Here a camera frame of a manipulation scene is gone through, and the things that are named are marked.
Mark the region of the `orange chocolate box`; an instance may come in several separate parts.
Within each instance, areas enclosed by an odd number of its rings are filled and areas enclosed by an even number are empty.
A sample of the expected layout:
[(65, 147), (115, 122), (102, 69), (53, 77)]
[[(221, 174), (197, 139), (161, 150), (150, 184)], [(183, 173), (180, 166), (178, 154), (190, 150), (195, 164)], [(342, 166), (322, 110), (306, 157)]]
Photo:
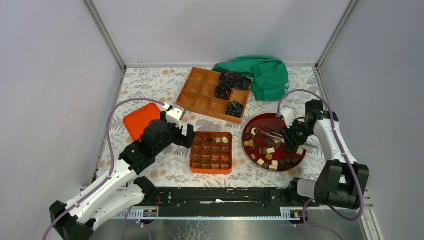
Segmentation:
[[(229, 143), (223, 143), (227, 137)], [(194, 174), (229, 175), (233, 170), (233, 135), (224, 131), (197, 131), (190, 152), (189, 167)]]

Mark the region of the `metal serving tongs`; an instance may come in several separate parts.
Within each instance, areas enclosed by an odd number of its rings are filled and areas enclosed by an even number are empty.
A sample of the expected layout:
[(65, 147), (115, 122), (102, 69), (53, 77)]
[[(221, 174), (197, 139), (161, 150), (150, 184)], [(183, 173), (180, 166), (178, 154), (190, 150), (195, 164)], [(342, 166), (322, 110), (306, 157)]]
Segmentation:
[(284, 138), (279, 132), (277, 132), (275, 129), (273, 129), (269, 125), (261, 123), (259, 126), (260, 128), (256, 128), (254, 130), (256, 135), (269, 138), (269, 139), (274, 139), (274, 140), (281, 140)]

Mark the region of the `orange box lid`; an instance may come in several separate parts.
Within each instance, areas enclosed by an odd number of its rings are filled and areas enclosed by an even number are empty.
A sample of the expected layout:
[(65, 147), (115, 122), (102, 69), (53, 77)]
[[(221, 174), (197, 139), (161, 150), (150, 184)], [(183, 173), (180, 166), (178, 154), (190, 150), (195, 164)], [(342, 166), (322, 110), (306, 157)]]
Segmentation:
[(126, 127), (131, 139), (138, 140), (144, 133), (151, 121), (161, 118), (161, 110), (155, 103), (149, 103), (146, 106), (126, 115), (123, 118), (124, 126)]

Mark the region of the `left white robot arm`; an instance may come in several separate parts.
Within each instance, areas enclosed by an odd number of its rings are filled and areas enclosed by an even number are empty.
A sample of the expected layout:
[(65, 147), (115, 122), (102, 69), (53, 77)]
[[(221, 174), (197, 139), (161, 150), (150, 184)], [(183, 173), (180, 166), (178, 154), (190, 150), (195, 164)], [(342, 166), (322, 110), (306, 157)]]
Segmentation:
[(128, 145), (105, 173), (88, 188), (67, 202), (56, 201), (50, 208), (51, 225), (43, 235), (55, 229), (64, 240), (88, 240), (102, 224), (134, 205), (148, 206), (155, 200), (155, 186), (140, 174), (150, 167), (158, 154), (171, 144), (187, 149), (196, 133), (191, 124), (186, 135), (182, 127), (156, 119), (139, 139)]

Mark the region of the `red round plate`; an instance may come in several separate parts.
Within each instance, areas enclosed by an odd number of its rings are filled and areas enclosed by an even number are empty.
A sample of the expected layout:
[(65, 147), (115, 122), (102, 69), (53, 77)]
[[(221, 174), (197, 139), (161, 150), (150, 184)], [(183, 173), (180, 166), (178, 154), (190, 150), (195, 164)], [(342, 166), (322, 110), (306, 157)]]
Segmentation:
[(249, 159), (257, 166), (274, 172), (285, 172), (297, 167), (305, 158), (307, 151), (286, 152), (283, 139), (272, 139), (255, 134), (260, 124), (266, 124), (278, 133), (285, 127), (285, 122), (275, 113), (260, 114), (251, 119), (241, 133), (241, 146)]

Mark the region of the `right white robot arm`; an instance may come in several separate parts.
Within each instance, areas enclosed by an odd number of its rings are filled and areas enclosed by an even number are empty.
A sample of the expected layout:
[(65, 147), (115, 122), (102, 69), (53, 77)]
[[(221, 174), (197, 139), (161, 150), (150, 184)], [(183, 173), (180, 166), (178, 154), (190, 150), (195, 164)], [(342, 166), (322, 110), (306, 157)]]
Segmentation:
[(287, 201), (293, 206), (312, 199), (329, 207), (362, 208), (370, 170), (350, 153), (341, 136), (336, 114), (325, 110), (323, 101), (310, 100), (306, 103), (304, 120), (296, 119), (290, 108), (279, 109), (277, 117), (285, 123), (280, 133), (287, 153), (308, 149), (308, 138), (315, 136), (326, 160), (316, 180), (296, 177), (290, 182)]

